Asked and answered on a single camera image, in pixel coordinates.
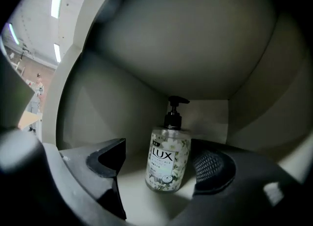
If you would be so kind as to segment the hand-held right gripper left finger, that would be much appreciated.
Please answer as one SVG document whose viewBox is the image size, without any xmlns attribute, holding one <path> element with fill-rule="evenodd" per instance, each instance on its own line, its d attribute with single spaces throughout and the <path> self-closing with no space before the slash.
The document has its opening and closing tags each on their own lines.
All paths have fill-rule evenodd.
<svg viewBox="0 0 313 226">
<path fill-rule="evenodd" d="M 89 146 L 43 148 L 58 192 L 85 226 L 127 226 L 117 175 L 126 158 L 126 140 L 116 138 Z"/>
</svg>

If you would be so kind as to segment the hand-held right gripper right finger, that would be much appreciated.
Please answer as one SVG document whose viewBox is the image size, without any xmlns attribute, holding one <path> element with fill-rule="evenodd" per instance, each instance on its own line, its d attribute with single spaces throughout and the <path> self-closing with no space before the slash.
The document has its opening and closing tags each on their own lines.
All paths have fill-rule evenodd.
<svg viewBox="0 0 313 226">
<path fill-rule="evenodd" d="M 274 161 L 199 139 L 190 159 L 192 199 L 169 226 L 306 226 L 305 189 Z"/>
</svg>

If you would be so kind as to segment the floral clear pump bottle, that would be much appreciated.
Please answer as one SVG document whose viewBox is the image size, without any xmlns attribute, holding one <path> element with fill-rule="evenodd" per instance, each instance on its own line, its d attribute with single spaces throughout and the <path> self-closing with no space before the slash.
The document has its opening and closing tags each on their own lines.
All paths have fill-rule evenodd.
<svg viewBox="0 0 313 226">
<path fill-rule="evenodd" d="M 152 130 L 147 159 L 145 182 L 155 192 L 172 193 L 179 190 L 191 150 L 189 131 L 181 128 L 179 104 L 189 100 L 170 96 L 171 110 L 165 115 L 162 127 Z"/>
</svg>

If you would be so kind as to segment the beige metal locker cabinet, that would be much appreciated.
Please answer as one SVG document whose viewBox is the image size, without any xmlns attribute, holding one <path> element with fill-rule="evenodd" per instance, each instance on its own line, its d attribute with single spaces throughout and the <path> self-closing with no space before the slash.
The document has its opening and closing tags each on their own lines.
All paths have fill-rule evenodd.
<svg viewBox="0 0 313 226">
<path fill-rule="evenodd" d="M 313 0 L 84 0 L 48 92 L 42 140 L 59 150 L 113 138 L 129 160 L 129 220 L 159 225 L 191 202 L 151 192 L 144 170 L 168 97 L 194 139 L 274 161 L 305 189 L 313 226 Z"/>
</svg>

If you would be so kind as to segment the wooden table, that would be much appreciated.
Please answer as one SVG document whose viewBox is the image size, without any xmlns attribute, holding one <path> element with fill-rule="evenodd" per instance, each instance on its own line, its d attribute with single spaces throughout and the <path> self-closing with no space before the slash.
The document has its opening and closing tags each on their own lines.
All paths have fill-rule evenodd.
<svg viewBox="0 0 313 226">
<path fill-rule="evenodd" d="M 42 119 L 42 114 L 38 113 L 38 114 L 34 114 L 28 111 L 24 111 L 19 123 L 18 123 L 18 128 L 23 130 L 26 127 L 29 127 L 31 124 L 36 123 L 37 121 Z"/>
</svg>

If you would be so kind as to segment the short ceiling light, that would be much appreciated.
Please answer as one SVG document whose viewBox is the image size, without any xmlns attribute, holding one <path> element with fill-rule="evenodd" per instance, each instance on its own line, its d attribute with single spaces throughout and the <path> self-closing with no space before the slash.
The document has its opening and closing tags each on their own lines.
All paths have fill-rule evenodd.
<svg viewBox="0 0 313 226">
<path fill-rule="evenodd" d="M 54 46 L 56 61 L 60 63 L 61 62 L 60 46 L 58 44 L 54 44 L 53 46 Z"/>
<path fill-rule="evenodd" d="M 16 36 L 16 33 L 15 33 L 15 31 L 14 31 L 14 28 L 13 28 L 12 23 L 9 23 L 8 26 L 9 26 L 9 30 L 10 30 L 10 33 L 11 33 L 11 35 L 12 35 L 12 38 L 13 38 L 14 42 L 15 42 L 17 45 L 19 45 L 20 42 L 19 42 L 19 40 L 18 40 L 18 38 L 17 38 L 17 36 Z"/>
</svg>

